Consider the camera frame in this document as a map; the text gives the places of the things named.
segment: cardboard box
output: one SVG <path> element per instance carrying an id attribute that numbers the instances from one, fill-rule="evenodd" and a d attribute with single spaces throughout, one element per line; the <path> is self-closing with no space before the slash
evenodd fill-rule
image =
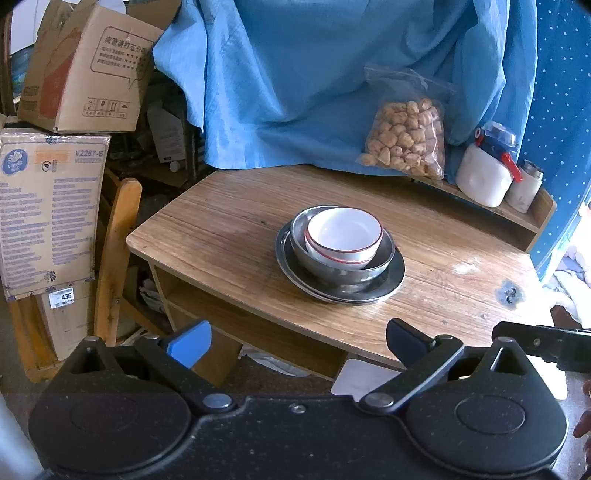
<path id="1" fill-rule="evenodd" d="M 74 303 L 65 307 L 52 309 L 48 293 L 36 297 L 58 360 L 68 358 L 94 329 L 96 282 L 79 281 L 69 285 L 74 288 Z"/>
<path id="2" fill-rule="evenodd" d="M 94 277 L 109 140 L 0 131 L 0 270 L 7 300 Z"/>
<path id="3" fill-rule="evenodd" d="M 96 0 L 76 6 L 51 0 L 25 77 L 19 119 L 62 133 L 134 131 L 154 70 L 152 47 L 179 5 L 180 0 L 152 0 L 123 15 Z"/>

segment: metal plate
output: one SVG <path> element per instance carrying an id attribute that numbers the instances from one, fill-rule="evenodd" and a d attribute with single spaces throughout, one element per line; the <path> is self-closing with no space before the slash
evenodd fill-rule
<path id="1" fill-rule="evenodd" d="M 275 254 L 283 273 L 298 288 L 313 297 L 329 303 L 365 305 L 386 300 L 396 292 L 404 278 L 404 259 L 396 248 L 394 258 L 379 277 L 363 286 L 334 286 L 322 282 L 300 263 L 290 242 L 290 225 L 286 223 L 275 240 Z"/>

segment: blue curtain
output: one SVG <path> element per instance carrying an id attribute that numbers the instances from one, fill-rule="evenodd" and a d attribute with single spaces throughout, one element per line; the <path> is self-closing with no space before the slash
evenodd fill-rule
<path id="1" fill-rule="evenodd" d="M 378 109 L 366 64 L 454 83 L 462 93 L 445 119 L 454 145 L 482 118 L 521 140 L 535 34 L 535 0 L 183 0 L 154 59 L 184 90 L 214 167 L 392 175 L 355 162 Z"/>
<path id="2" fill-rule="evenodd" d="M 520 158 L 542 167 L 557 204 L 531 251 L 543 278 L 568 246 L 590 187 L 591 21 L 572 0 L 538 0 L 537 7 L 538 65 Z"/>

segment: snack bag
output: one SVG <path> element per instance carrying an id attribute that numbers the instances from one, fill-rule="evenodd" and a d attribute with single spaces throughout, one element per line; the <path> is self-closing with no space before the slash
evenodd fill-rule
<path id="1" fill-rule="evenodd" d="M 365 153 L 358 162 L 441 180 L 445 166 L 443 104 L 450 84 L 428 80 L 413 70 L 365 67 L 367 81 L 384 90 Z"/>

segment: ceramic bowl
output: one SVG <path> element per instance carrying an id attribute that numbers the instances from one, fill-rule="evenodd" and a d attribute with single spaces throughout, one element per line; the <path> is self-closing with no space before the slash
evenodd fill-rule
<path id="1" fill-rule="evenodd" d="M 369 262 L 381 242 L 384 229 L 370 213 L 349 207 L 337 207 L 314 215 L 306 237 L 316 251 L 343 262 Z"/>
<path id="2" fill-rule="evenodd" d="M 396 252 L 394 241 L 387 231 L 382 235 L 382 241 L 378 250 L 369 264 L 356 270 L 346 265 L 341 268 L 333 268 L 316 260 L 306 250 L 305 232 L 308 222 L 314 215 L 323 210 L 335 208 L 334 205 L 319 205 L 300 212 L 292 221 L 290 228 L 290 241 L 294 253 L 300 264 L 313 275 L 326 283 L 333 285 L 357 285 L 371 281 L 388 268 Z"/>
<path id="3" fill-rule="evenodd" d="M 318 260 L 319 262 L 323 263 L 324 265 L 328 265 L 329 267 L 332 267 L 332 268 L 346 268 L 347 270 L 361 270 L 362 268 L 365 268 L 367 266 L 367 264 L 371 261 L 371 258 L 370 258 L 369 260 L 364 260 L 362 262 L 344 262 L 342 260 L 338 260 L 333 257 L 328 257 L 327 255 L 324 255 L 322 252 L 317 250 L 316 247 L 314 247 L 314 245 L 310 242 L 310 238 L 308 237 L 307 233 L 304 234 L 304 243 L 306 244 L 306 250 L 308 250 L 308 253 L 315 260 Z"/>

